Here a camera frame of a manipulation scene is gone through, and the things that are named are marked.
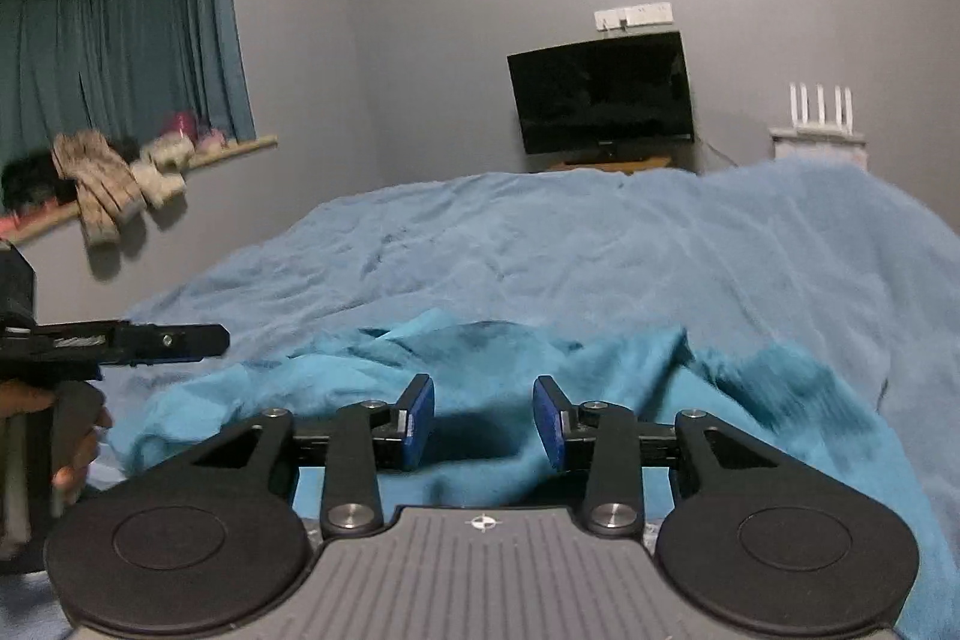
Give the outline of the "person's left hand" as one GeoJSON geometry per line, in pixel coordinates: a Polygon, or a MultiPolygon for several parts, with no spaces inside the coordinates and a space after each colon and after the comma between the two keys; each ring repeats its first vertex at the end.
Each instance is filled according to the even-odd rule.
{"type": "MultiPolygon", "coordinates": [[[[52,408],[56,399],[55,393],[49,390],[32,388],[18,380],[3,381],[2,390],[0,390],[0,406],[2,406],[0,416],[8,419],[17,414],[41,413],[47,408],[52,408]]],[[[65,461],[59,471],[53,473],[52,487],[65,503],[75,503],[80,497],[88,477],[89,465],[99,453],[99,432],[110,427],[112,427],[112,417],[109,409],[101,404],[98,408],[98,417],[73,447],[70,458],[65,461]]]]}

